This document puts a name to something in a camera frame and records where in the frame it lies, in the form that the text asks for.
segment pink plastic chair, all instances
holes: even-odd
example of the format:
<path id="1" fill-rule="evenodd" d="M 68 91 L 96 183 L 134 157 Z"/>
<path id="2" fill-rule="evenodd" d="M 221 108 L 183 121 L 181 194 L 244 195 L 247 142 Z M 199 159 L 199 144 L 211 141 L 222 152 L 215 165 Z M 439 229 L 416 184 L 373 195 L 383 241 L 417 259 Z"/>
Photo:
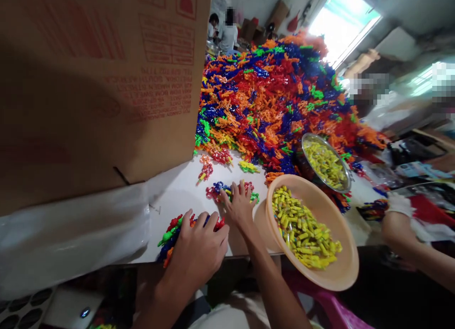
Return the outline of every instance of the pink plastic chair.
<path id="1" fill-rule="evenodd" d="M 297 300 L 297 293 L 300 292 L 312 297 L 322 306 L 334 329 L 373 329 L 345 308 L 334 292 L 310 282 L 298 271 L 283 270 L 282 275 Z"/>

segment worker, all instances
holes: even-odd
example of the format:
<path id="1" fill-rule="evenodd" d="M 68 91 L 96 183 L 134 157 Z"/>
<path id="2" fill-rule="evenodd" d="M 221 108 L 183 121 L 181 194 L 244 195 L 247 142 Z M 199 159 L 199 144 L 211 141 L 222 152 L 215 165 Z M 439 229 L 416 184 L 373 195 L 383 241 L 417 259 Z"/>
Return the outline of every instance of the worker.
<path id="1" fill-rule="evenodd" d="M 217 26 L 219 24 L 218 15 L 213 13 L 209 18 L 209 29 L 207 31 L 207 38 L 209 40 L 214 40 L 217 37 Z"/>
<path id="2" fill-rule="evenodd" d="M 140 312 L 132 329 L 312 328 L 305 311 L 268 254 L 253 222 L 253 207 L 257 200 L 250 203 L 251 192 L 249 187 L 245 189 L 243 182 L 239 187 L 232 183 L 232 202 L 223 190 L 221 198 L 227 216 L 245 240 L 261 293 L 234 292 L 228 301 L 217 305 L 211 311 L 207 306 L 207 313 L 198 316 L 195 316 L 195 313 L 201 308 L 200 302 L 194 301 L 185 308 L 193 294 L 221 266 L 228 250 L 229 234 L 229 225 L 224 225 L 217 232 L 213 231 L 218 221 L 216 212 L 210 216 L 205 226 L 208 213 L 202 213 L 191 228 L 190 209 L 183 217 L 172 260 L 155 287 L 148 309 Z M 183 315 L 180 314 L 184 309 L 186 315 L 187 310 L 191 309 L 191 314 L 186 316 L 186 321 L 181 321 Z"/>
<path id="3" fill-rule="evenodd" d="M 441 243 L 446 255 L 420 242 L 411 227 L 410 200 L 394 193 L 388 200 L 381 229 L 387 247 L 359 247 L 357 281 L 338 296 L 374 328 L 444 327 L 455 304 L 453 245 Z"/>
<path id="4" fill-rule="evenodd" d="M 219 48 L 222 52 L 227 52 L 234 49 L 234 44 L 237 42 L 238 30 L 234 21 L 234 9 L 228 8 L 226 11 L 226 22 L 221 28 L 219 35 Z"/>

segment finger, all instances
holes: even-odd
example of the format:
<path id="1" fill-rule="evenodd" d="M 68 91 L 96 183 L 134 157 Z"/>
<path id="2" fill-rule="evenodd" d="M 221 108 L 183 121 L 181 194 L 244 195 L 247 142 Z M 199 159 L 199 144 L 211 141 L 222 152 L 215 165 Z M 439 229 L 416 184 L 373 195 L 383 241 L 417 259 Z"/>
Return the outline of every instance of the finger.
<path id="1" fill-rule="evenodd" d="M 186 231 L 190 228 L 190 216 L 193 213 L 193 210 L 190 208 L 189 211 L 185 213 L 185 215 L 182 218 L 182 226 L 181 226 L 181 231 Z"/>
<path id="2" fill-rule="evenodd" d="M 222 199 L 222 201 L 224 202 L 225 205 L 231 203 L 231 201 L 229 200 L 228 194 L 223 189 L 221 189 L 219 194 L 220 194 L 221 199 Z"/>
<path id="3" fill-rule="evenodd" d="M 216 238 L 221 243 L 224 239 L 228 237 L 229 234 L 229 225 L 224 225 L 221 227 L 218 232 L 216 232 Z"/>
<path id="4" fill-rule="evenodd" d="M 226 225 L 223 228 L 227 228 L 227 231 L 229 232 L 229 226 Z M 229 236 L 226 235 L 219 245 L 219 250 L 218 250 L 218 259 L 221 261 L 225 257 L 226 253 L 228 252 L 228 244 L 229 244 Z"/>
<path id="5" fill-rule="evenodd" d="M 235 182 L 232 182 L 232 186 L 231 186 L 231 192 L 232 192 L 232 200 L 235 200 L 236 198 L 238 198 L 238 187 L 236 185 Z"/>
<path id="6" fill-rule="evenodd" d="M 204 224 L 205 224 L 205 220 L 207 219 L 207 216 L 209 214 L 207 212 L 202 212 L 199 217 L 198 217 L 198 220 L 196 221 L 196 225 L 194 225 L 194 229 L 201 229 L 204 227 Z"/>
<path id="7" fill-rule="evenodd" d="M 243 180 L 240 181 L 240 195 L 245 195 L 245 184 Z"/>
<path id="8" fill-rule="evenodd" d="M 207 230 L 210 230 L 213 232 L 217 222 L 218 222 L 218 212 L 213 212 L 212 215 L 210 215 L 210 219 L 209 219 L 209 221 L 207 221 L 207 225 L 205 225 L 205 228 Z"/>
<path id="9" fill-rule="evenodd" d="M 252 193 L 252 192 L 253 192 L 253 191 L 251 190 L 251 187 L 248 187 L 248 188 L 246 189 L 246 198 L 247 198 L 248 200 L 251 199 L 251 193 Z"/>

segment ceiling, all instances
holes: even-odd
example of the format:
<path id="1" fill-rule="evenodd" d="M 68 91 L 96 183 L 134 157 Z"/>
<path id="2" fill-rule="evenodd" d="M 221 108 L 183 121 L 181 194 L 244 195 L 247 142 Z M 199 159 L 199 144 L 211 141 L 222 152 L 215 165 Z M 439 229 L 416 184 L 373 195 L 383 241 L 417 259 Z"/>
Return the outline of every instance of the ceiling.
<path id="1" fill-rule="evenodd" d="M 422 35 L 455 22 L 455 0 L 366 0 L 409 34 Z"/>

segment white glove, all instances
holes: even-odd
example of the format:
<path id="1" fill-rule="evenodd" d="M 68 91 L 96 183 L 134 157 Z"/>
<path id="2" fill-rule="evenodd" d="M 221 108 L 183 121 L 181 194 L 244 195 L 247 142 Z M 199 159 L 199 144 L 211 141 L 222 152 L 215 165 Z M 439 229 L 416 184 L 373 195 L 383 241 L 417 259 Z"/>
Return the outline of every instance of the white glove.
<path id="1" fill-rule="evenodd" d="M 403 213 L 412 218 L 412 214 L 416 209 L 411 207 L 411 200 L 393 192 L 387 193 L 387 196 L 389 198 L 389 209 L 386 210 L 386 214 L 394 211 L 397 213 Z"/>

